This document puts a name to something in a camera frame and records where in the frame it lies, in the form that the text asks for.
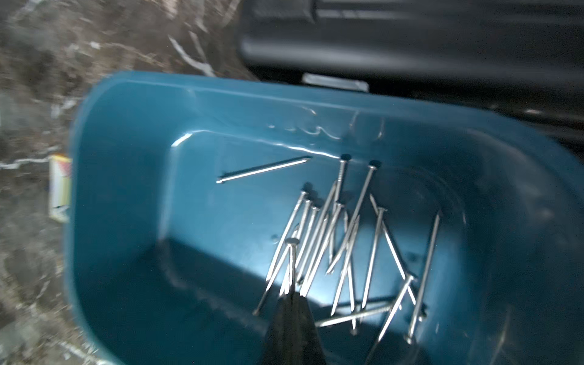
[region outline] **steel nail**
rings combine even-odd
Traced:
[[[290,247],[290,258],[288,263],[289,267],[291,268],[290,277],[288,278],[288,282],[290,283],[289,292],[290,294],[294,294],[294,292],[296,291],[296,270],[294,269],[294,267],[296,267],[296,249],[298,248],[299,240],[289,239],[286,242]]]
[[[312,233],[312,226],[314,225],[314,221],[317,217],[318,212],[320,211],[319,207],[312,206],[312,212],[310,213],[310,218],[308,219],[308,227],[306,228],[306,233],[304,234],[302,243],[300,244],[300,250],[298,251],[298,261],[296,261],[296,268],[298,268],[298,264],[300,264],[300,260],[306,251],[308,240],[310,239]]]
[[[353,287],[353,265],[349,262],[349,267],[347,268],[347,281],[349,282],[349,303],[351,305],[351,314],[355,313],[355,289]],[[357,320],[351,320],[351,327],[353,328],[353,334],[357,333]]]
[[[321,321],[314,322],[314,325],[316,328],[320,328],[320,327],[328,327],[328,326],[336,325],[336,324],[343,323],[343,322],[349,322],[349,321],[357,320],[359,318],[364,318],[364,317],[367,317],[370,315],[389,312],[389,311],[391,311],[391,308],[393,308],[393,306],[394,306],[393,304],[389,304],[389,305],[384,305],[384,306],[379,307],[379,308],[374,308],[374,309],[366,310],[366,311],[360,311],[360,312],[352,313],[349,315],[340,315],[337,317],[330,317],[327,319],[323,319]]]
[[[310,211],[310,207],[312,206],[312,200],[305,199],[304,200],[304,210],[302,212],[302,216],[300,218],[300,224],[298,225],[298,231],[296,233],[292,233],[293,238],[300,239],[302,237],[302,233],[304,232],[304,226],[306,225],[306,219],[308,218],[308,211]],[[290,266],[286,268],[286,275],[284,276],[284,282],[282,283],[282,287],[280,288],[280,295],[288,294],[288,274],[290,273]]]
[[[345,229],[345,233],[347,233],[347,229],[349,228],[349,213],[345,209],[343,211],[343,228]],[[349,303],[351,306],[351,313],[355,312],[355,289],[354,289],[354,281],[353,281],[353,263],[349,262],[349,267],[347,268],[347,281],[349,282]],[[357,320],[352,319],[351,327],[353,329],[352,335],[357,334]]]
[[[298,275],[299,279],[301,279],[303,277],[304,266],[308,262],[308,254],[311,252],[312,246],[315,244],[315,242],[316,242],[316,247],[314,248],[314,250],[312,250],[313,251],[312,258],[310,259],[310,264],[308,265],[308,268],[306,269],[307,275],[308,275],[308,273],[310,273],[310,271],[312,270],[312,267],[314,266],[314,263],[316,262],[318,252],[320,251],[320,247],[322,244],[322,239],[325,235],[326,225],[328,224],[328,221],[331,219],[330,213],[326,213],[324,216],[325,216],[325,218],[322,221],[322,227],[320,229],[320,232],[318,233],[317,239],[311,240],[310,241],[311,244],[308,245],[308,252],[304,256],[304,261],[302,262],[302,265],[300,266],[300,270],[299,270],[300,274]]]
[[[422,281],[420,282],[420,288],[418,290],[418,297],[416,300],[416,306],[413,309],[412,320],[409,323],[408,333],[404,336],[407,343],[413,343],[413,334],[416,331],[416,324],[418,323],[418,317],[420,316],[420,311],[422,310],[424,291],[426,290],[426,280],[428,279],[428,273],[430,272],[430,265],[432,265],[432,256],[434,256],[434,247],[436,246],[436,235],[438,233],[438,226],[440,225],[440,212],[436,213],[436,218],[434,218],[434,226],[432,227],[432,235],[430,236],[430,245],[428,247],[428,255],[426,257],[426,264],[424,265],[424,272],[422,274]]]
[[[351,217],[351,221],[349,223],[349,229],[347,230],[347,233],[345,234],[345,237],[343,238],[343,242],[340,245],[339,252],[336,253],[335,258],[333,259],[332,263],[329,265],[328,269],[326,270],[327,273],[331,272],[333,270],[333,268],[335,267],[336,263],[339,262],[342,251],[344,250],[344,248],[347,246],[347,243],[349,242],[350,233],[353,231],[353,228],[355,226],[355,220],[357,219],[357,216],[359,215],[361,205],[363,204],[363,199],[365,198],[365,194],[367,193],[367,188],[369,187],[369,183],[371,182],[371,178],[373,177],[373,172],[375,172],[375,170],[377,170],[377,167],[372,165],[372,164],[370,164],[368,166],[368,168],[369,168],[369,171],[367,172],[367,177],[365,177],[365,182],[363,183],[363,188],[361,189],[361,194],[359,195],[359,199],[357,200],[357,205],[355,206],[355,211],[353,212],[353,216]]]
[[[336,180],[333,181],[331,189],[329,190],[328,196],[326,197],[325,200],[325,204],[322,206],[321,209],[321,215],[318,217],[318,221],[317,221],[317,226],[314,228],[314,233],[312,234],[312,238],[310,239],[310,243],[308,244],[308,252],[310,253],[310,251],[312,250],[312,247],[314,247],[315,243],[317,242],[317,238],[319,237],[319,235],[321,234],[321,232],[325,232],[326,230],[326,223],[323,225],[324,223],[324,218],[326,216],[328,216],[328,210],[329,210],[329,206],[331,205],[331,202],[333,200],[333,198],[335,197],[335,190],[336,190]],[[312,260],[311,260],[311,264],[313,264],[314,259],[316,258],[316,252],[318,252],[320,248],[320,243],[318,242],[316,248],[315,248],[315,254],[312,256]],[[308,254],[306,255],[306,259],[304,259],[302,265],[300,266],[300,275],[299,277],[302,276],[302,272],[304,272],[304,266],[306,265],[306,262],[308,260]],[[311,266],[308,266],[308,270],[307,273],[310,272]]]
[[[369,267],[367,268],[367,277],[365,279],[365,290],[363,291],[363,301],[361,302],[361,309],[365,309],[367,305],[367,298],[369,297],[369,288],[371,286],[371,275],[373,274],[373,264],[375,262],[375,254],[377,252],[377,245],[379,243],[379,236],[381,235],[381,224],[383,222],[383,213],[385,208],[379,207],[377,209],[377,222],[375,225],[375,235],[373,236],[373,244],[371,246],[371,256],[369,257]]]
[[[385,320],[385,323],[383,324],[383,327],[381,328],[379,335],[375,339],[375,342],[373,343],[373,346],[371,347],[371,350],[369,351],[369,354],[365,359],[365,364],[369,364],[369,362],[373,358],[373,353],[375,352],[377,345],[381,342],[383,336],[385,336],[387,328],[390,326],[391,320],[394,319],[395,313],[398,311],[398,308],[401,305],[402,300],[404,299],[404,295],[414,279],[415,277],[412,274],[408,274],[406,276],[404,285],[401,287],[398,297],[395,299],[394,306],[391,308],[390,314],[387,316],[387,319]]]
[[[369,194],[369,200],[371,201],[371,205],[373,206],[373,211],[375,212],[376,215],[378,215],[377,214],[377,203],[375,201],[375,198],[373,197],[373,194]],[[399,274],[402,276],[402,279],[405,280],[406,270],[404,269],[405,266],[404,266],[403,261],[401,259],[401,255],[399,254],[399,249],[396,245],[394,245],[393,241],[391,240],[390,232],[387,229],[385,222],[383,222],[382,228],[383,228],[383,234],[385,235],[385,240],[387,241],[387,244],[390,246],[391,254],[393,255],[394,260],[395,260],[395,264],[398,267]],[[409,294],[410,299],[412,300],[412,303],[414,305],[416,305],[416,298],[413,295],[411,287],[408,287],[408,294]]]
[[[255,175],[258,173],[262,173],[262,172],[273,171],[273,170],[278,170],[278,169],[289,167],[289,166],[303,164],[305,162],[310,161],[311,158],[312,157],[302,157],[302,158],[297,158],[294,160],[287,160],[285,162],[276,162],[275,164],[263,165],[263,166],[260,166],[258,168],[252,168],[251,170],[249,170],[249,169],[245,170],[244,172],[229,173],[229,174],[220,176],[216,182],[218,184],[223,184],[224,182],[229,181],[229,180],[235,180],[235,179],[244,178],[246,176],[251,176],[251,175]]]
[[[288,219],[288,223],[286,224],[286,227],[284,228],[284,232],[282,233],[282,237],[280,237],[280,241],[278,242],[278,246],[276,247],[276,252],[274,253],[274,257],[272,258],[272,262],[270,263],[270,268],[267,270],[266,281],[269,281],[270,278],[272,277],[272,273],[274,272],[274,267],[276,266],[276,261],[278,260],[278,257],[280,256],[280,251],[282,250],[282,246],[284,245],[284,241],[286,240],[286,236],[288,236],[288,232],[290,231],[290,227],[292,227],[292,223],[294,223],[294,219],[296,218],[296,214],[298,213],[298,210],[300,209],[300,204],[302,204],[302,201],[304,200],[304,197],[307,194],[308,194],[308,192],[305,190],[302,190],[302,192],[300,192],[300,196],[298,197],[298,200],[296,201],[296,205],[294,206],[294,209],[292,210],[292,213],[290,214],[290,218]]]
[[[341,203],[335,203],[335,210],[331,218],[331,224],[329,225],[325,239],[323,242],[327,242],[331,238],[331,232],[336,227],[336,222],[339,219],[339,215],[341,210],[343,209],[344,205]],[[312,281],[314,280],[314,276],[317,274],[318,266],[321,263],[322,257],[324,256],[326,251],[326,244],[322,244],[320,251],[318,252],[318,257],[316,262],[314,263],[314,267],[312,270],[307,273],[306,279],[302,283],[302,287],[300,288],[300,295],[305,297],[308,295],[308,291],[310,290],[310,286],[312,285]]]
[[[343,269],[340,272],[339,284],[337,285],[336,292],[335,292],[335,299],[332,302],[331,315],[335,314],[336,307],[339,304],[340,292],[343,289],[343,283],[345,282],[345,276],[347,275],[347,270],[349,268],[349,263],[351,261],[351,254],[353,253],[353,247],[355,244],[355,239],[357,237],[357,231],[359,230],[359,221],[360,221],[360,217],[357,216],[357,220],[356,220],[357,223],[355,225],[355,229],[353,230],[353,232],[351,232],[349,244],[348,244],[347,250],[345,252],[345,262],[343,263]]]
[[[340,167],[339,167],[339,174],[336,178],[336,190],[335,190],[335,203],[339,202],[340,192],[343,189],[343,179],[345,178],[345,170],[347,167],[347,163],[349,162],[348,159],[341,157],[339,160]],[[332,231],[331,238],[328,242],[329,244],[329,265],[332,263],[333,257],[335,256],[335,231]]]
[[[253,315],[259,315],[259,311],[262,309],[262,306],[263,306],[264,302],[267,299],[268,292],[270,291],[270,288],[274,284],[274,280],[276,279],[276,276],[277,276],[278,272],[282,268],[282,264],[284,263],[284,260],[286,260],[286,256],[287,256],[286,254],[288,253],[288,250],[289,249],[290,248],[288,246],[286,246],[286,249],[284,250],[284,253],[280,257],[280,260],[278,261],[278,265],[276,265],[276,270],[274,271],[274,275],[272,275],[271,278],[270,278],[270,280],[268,281],[268,283],[266,285],[266,290],[263,292],[262,298],[259,300],[258,306],[253,311]]]

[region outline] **nail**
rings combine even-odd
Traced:
[[[328,224],[328,221],[330,219],[331,219],[330,213],[326,213],[325,214],[325,218],[324,218],[324,220],[322,222],[321,231],[318,233],[318,237],[316,239],[316,247],[314,248],[314,252],[312,254],[312,258],[310,259],[310,264],[308,265],[308,269],[306,269],[306,274],[307,275],[308,275],[308,273],[310,273],[310,271],[312,271],[312,267],[314,266],[314,263],[317,260],[318,252],[320,251],[320,247],[322,245],[322,239],[324,238],[324,235],[325,235],[326,225]],[[304,272],[304,265],[306,265],[307,259],[308,259],[308,254],[305,256],[305,261],[303,262],[303,264],[300,267],[300,276]]]
[[[336,190],[335,190],[335,203],[339,202],[339,196],[340,196],[340,192],[343,189],[343,179],[345,177],[345,170],[347,167],[347,163],[349,162],[348,159],[346,159],[343,156],[341,156],[341,159],[339,160],[340,162],[340,167],[339,167],[339,175],[336,178]],[[331,239],[329,240],[329,265],[332,263],[333,257],[335,256],[335,232],[332,232],[332,236]]]
[[[266,285],[266,290],[263,292],[262,298],[259,300],[258,306],[253,311],[253,315],[259,315],[259,311],[262,309],[262,306],[267,299],[267,294],[270,291],[270,288],[272,287],[272,285],[274,284],[274,280],[276,279],[278,272],[280,272],[280,269],[282,268],[282,264],[284,263],[284,260],[286,260],[286,254],[288,253],[289,249],[290,248],[288,246],[286,246],[284,253],[280,257],[280,260],[278,261],[278,265],[276,265],[276,270],[274,271],[274,275],[272,275],[270,280],[268,281],[268,283]]]
[[[347,281],[349,282],[349,303],[351,305],[351,314],[355,313],[355,289],[353,287],[353,265],[349,262],[349,267],[347,268]],[[357,334],[357,319],[353,318],[351,320],[351,327],[353,329],[352,335]]]
[[[296,218],[296,214],[298,213],[298,209],[300,209],[300,204],[304,200],[304,197],[308,194],[305,190],[300,192],[300,196],[296,201],[296,205],[290,214],[290,218],[288,219],[288,223],[284,228],[284,232],[282,233],[282,237],[280,237],[280,241],[278,242],[278,246],[276,247],[276,252],[274,253],[274,257],[272,258],[272,262],[270,263],[270,268],[267,270],[266,281],[269,281],[272,277],[272,273],[274,272],[274,267],[276,266],[276,261],[280,255],[280,251],[282,250],[282,246],[284,245],[284,241],[286,240],[286,236],[288,236],[288,232],[290,231],[290,227],[292,227],[292,223],[294,223],[294,219]]]
[[[314,221],[318,212],[320,211],[320,208],[312,206],[311,210],[312,212],[310,213],[310,218],[308,219],[308,227],[306,228],[306,233],[304,234],[302,243],[300,244],[300,250],[298,251],[298,261],[296,261],[296,268],[298,268],[298,264],[300,264],[300,260],[302,259],[304,251],[306,251],[307,243],[312,233],[312,226],[314,225]]]
[[[357,216],[355,229],[351,233],[349,239],[349,244],[345,252],[345,262],[343,264],[343,270],[340,272],[339,284],[336,286],[335,299],[332,302],[331,315],[335,314],[336,307],[339,304],[340,292],[343,289],[343,283],[345,282],[345,276],[347,275],[347,270],[349,268],[349,263],[351,261],[351,254],[353,253],[353,247],[355,244],[355,238],[357,237],[357,231],[359,230],[360,217]]]
[[[285,162],[276,162],[275,164],[263,165],[263,166],[260,166],[257,168],[252,168],[251,170],[249,170],[249,169],[245,170],[244,172],[229,173],[229,174],[220,176],[216,182],[218,184],[223,184],[224,182],[229,181],[229,180],[235,180],[235,179],[239,179],[239,178],[244,178],[246,176],[256,175],[256,174],[259,174],[262,172],[268,172],[268,171],[282,169],[285,167],[303,164],[305,162],[310,161],[311,158],[312,157],[302,157],[302,158],[297,158],[294,160],[287,160]]]
[[[288,243],[288,247],[290,247],[290,258],[289,258],[289,267],[290,269],[290,277],[288,278],[288,282],[290,283],[290,294],[294,294],[296,292],[296,249],[298,248],[299,240],[297,239],[288,239],[286,240]]]
[[[371,205],[373,206],[373,211],[375,212],[376,215],[378,215],[377,203],[375,202],[375,198],[373,197],[373,194],[369,194],[369,200],[371,201]],[[395,246],[393,241],[391,240],[390,232],[389,232],[389,230],[387,230],[387,226],[385,225],[385,222],[383,222],[382,228],[383,228],[383,234],[385,235],[385,240],[387,241],[387,244],[390,246],[391,254],[393,255],[394,260],[395,260],[395,264],[398,267],[399,274],[402,276],[402,279],[405,280],[405,271],[406,270],[404,269],[404,264],[403,264],[403,261],[401,259],[401,255],[399,254],[398,247]],[[412,300],[412,303],[414,305],[416,305],[416,298],[413,295],[411,287],[408,287],[408,294],[409,294],[410,299]]]
[[[323,242],[327,242],[331,238],[331,232],[336,227],[336,222],[339,219],[340,211],[343,209],[344,205],[341,203],[335,203],[335,210],[333,211],[333,215],[331,218],[331,224],[329,225],[326,235]],[[308,291],[310,290],[310,286],[312,285],[312,281],[314,280],[314,276],[317,273],[318,266],[321,263],[322,257],[324,256],[326,251],[326,244],[323,244],[320,251],[318,252],[318,257],[316,262],[314,263],[314,267],[312,270],[307,273],[306,279],[302,283],[302,287],[300,288],[300,295],[305,297],[308,295]]]
[[[415,279],[414,276],[411,274],[408,274],[406,276],[406,279],[404,281],[404,285],[400,289],[398,297],[395,299],[394,306],[391,308],[390,314],[387,316],[387,319],[385,320],[385,323],[383,324],[383,327],[381,328],[379,335],[375,339],[375,342],[373,343],[373,346],[371,347],[371,350],[369,351],[369,354],[367,355],[367,358],[365,359],[365,364],[369,364],[369,362],[373,358],[373,353],[375,352],[377,345],[381,342],[381,340],[383,339],[383,336],[385,336],[387,328],[390,326],[391,320],[394,319],[395,313],[398,311],[398,308],[401,305],[402,300],[404,299],[404,295],[405,295],[406,291],[408,291],[408,287],[410,286],[410,284],[412,283],[412,281],[414,279]]]
[[[343,323],[343,322],[349,322],[352,320],[357,320],[359,318],[365,318],[365,317],[368,317],[370,315],[389,312],[389,311],[391,311],[391,308],[393,308],[393,306],[394,306],[393,304],[384,305],[383,307],[375,308],[372,310],[360,311],[360,312],[352,313],[349,315],[340,315],[337,317],[330,317],[327,319],[323,319],[321,321],[314,322],[314,325],[316,328],[320,328],[320,327],[328,327],[328,326],[336,325],[336,324]]]
[[[306,220],[308,218],[308,212],[310,211],[310,207],[312,205],[312,200],[305,199],[304,200],[304,210],[302,211],[302,216],[300,217],[300,224],[298,225],[298,231],[296,233],[292,233],[293,238],[300,239],[302,233],[304,232],[304,226],[306,225]],[[286,275],[284,275],[284,282],[282,282],[282,286],[280,288],[280,295],[288,294],[289,289],[289,282],[288,282],[288,275],[290,273],[290,266],[286,268]]]
[[[373,176],[373,172],[375,172],[375,170],[377,170],[377,167],[372,165],[372,164],[369,164],[368,167],[369,167],[369,171],[367,172],[367,177],[365,177],[365,182],[363,183],[363,188],[361,189],[361,195],[359,195],[359,199],[357,201],[357,206],[355,207],[355,212],[353,212],[353,216],[351,217],[351,222],[349,223],[349,229],[347,230],[347,233],[345,234],[345,237],[343,238],[343,243],[341,243],[341,245],[340,245],[339,252],[336,253],[336,256],[333,259],[333,262],[329,265],[328,269],[326,270],[327,273],[331,272],[333,270],[333,268],[335,267],[336,263],[339,262],[342,251],[344,250],[344,248],[347,246],[347,243],[349,242],[350,233],[353,231],[353,227],[355,226],[355,220],[357,219],[357,216],[359,215],[361,205],[363,204],[363,199],[365,198],[365,194],[367,193],[367,188],[369,187],[369,183],[371,182],[371,177]]]
[[[347,229],[349,228],[349,213],[347,210],[343,210],[343,228],[345,229],[345,233],[347,233]],[[355,313],[355,289],[354,289],[354,281],[353,281],[353,262],[349,262],[349,267],[347,268],[347,281],[349,282],[349,304],[351,306],[351,314]],[[351,327],[352,331],[351,334],[353,336],[357,335],[357,320],[351,320]]]
[[[324,234],[324,232],[326,230],[326,223],[324,224],[324,226],[323,226],[323,223],[324,223],[325,217],[328,216],[328,209],[329,209],[329,206],[331,205],[332,199],[335,197],[335,190],[336,190],[336,180],[332,183],[331,189],[329,190],[328,196],[326,197],[325,204],[322,206],[322,209],[321,209],[322,213],[318,217],[317,226],[314,228],[314,233],[312,234],[312,238],[310,239],[310,243],[308,244],[308,253],[311,252],[311,250],[314,247],[314,244],[316,243],[317,238],[319,237],[321,232],[323,232],[322,234]],[[312,260],[311,260],[311,265],[314,263],[314,259],[316,258],[316,254],[319,250],[319,247],[320,247],[320,244],[317,244],[317,247],[315,248],[315,253],[314,253]],[[308,253],[305,256],[306,258],[304,259],[304,261],[300,265],[299,277],[302,277],[302,273],[304,272],[304,266],[306,265],[306,263],[308,261]],[[309,265],[307,273],[310,272],[310,268],[311,268],[311,266]]]
[[[424,265],[424,272],[422,274],[422,281],[420,282],[420,289],[418,290],[418,297],[416,300],[416,306],[413,309],[412,320],[409,323],[408,333],[406,333],[405,340],[407,343],[413,343],[413,334],[416,331],[416,324],[418,323],[418,317],[420,316],[420,311],[422,310],[422,304],[424,299],[424,291],[426,290],[426,280],[428,279],[428,273],[430,272],[430,265],[432,265],[432,256],[434,256],[434,247],[436,246],[436,235],[438,233],[438,226],[440,225],[440,212],[436,214],[434,218],[434,227],[432,227],[432,235],[430,236],[430,245],[428,247],[428,255],[426,257],[426,264]]]
[[[377,209],[377,223],[375,225],[375,235],[373,236],[373,245],[371,246],[371,256],[369,257],[369,267],[367,268],[367,277],[365,279],[365,290],[363,291],[363,301],[361,302],[361,309],[365,309],[367,305],[367,298],[369,297],[369,288],[371,286],[371,275],[373,274],[373,263],[375,262],[375,254],[377,252],[377,244],[379,243],[379,236],[381,235],[381,224],[383,223],[383,213],[385,208],[379,207]]]

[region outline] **blue plastic bin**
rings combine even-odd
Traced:
[[[418,276],[443,212],[419,344],[402,338],[406,298],[375,363],[582,364],[584,168],[559,145],[482,110],[183,75],[114,75],[78,112],[66,246],[79,323],[119,364],[257,363],[281,282],[252,316],[274,239],[305,183],[326,196],[341,154],[353,157],[350,209],[368,161],[382,163],[370,190]],[[303,155],[314,158],[215,183]],[[373,239],[367,200],[361,214],[358,301]],[[370,302],[402,283],[384,242]],[[315,319],[328,316],[338,280],[324,266],[308,296]],[[320,329],[329,363],[362,363],[383,318],[357,336],[350,324]]]

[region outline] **blue plastic tray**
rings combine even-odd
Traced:
[[[422,271],[443,212],[419,346],[402,338],[412,304],[376,362],[579,364],[584,348],[584,168],[512,119],[362,93],[183,75],[120,73],[79,110],[67,277],[78,321],[112,361],[251,364],[281,279],[253,317],[288,215],[305,183],[325,197],[351,154],[353,195],[370,190],[407,267]],[[226,172],[311,155],[300,166],[218,185]],[[373,239],[366,200],[354,250],[360,301]],[[328,316],[338,270],[308,296]],[[381,241],[370,301],[401,278]],[[345,287],[341,304],[348,302]],[[331,364],[362,363],[384,316],[358,336],[320,329]]]

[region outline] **rocky ground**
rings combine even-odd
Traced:
[[[0,365],[107,364],[75,325],[48,159],[91,86],[118,70],[251,79],[239,0],[0,2]]]

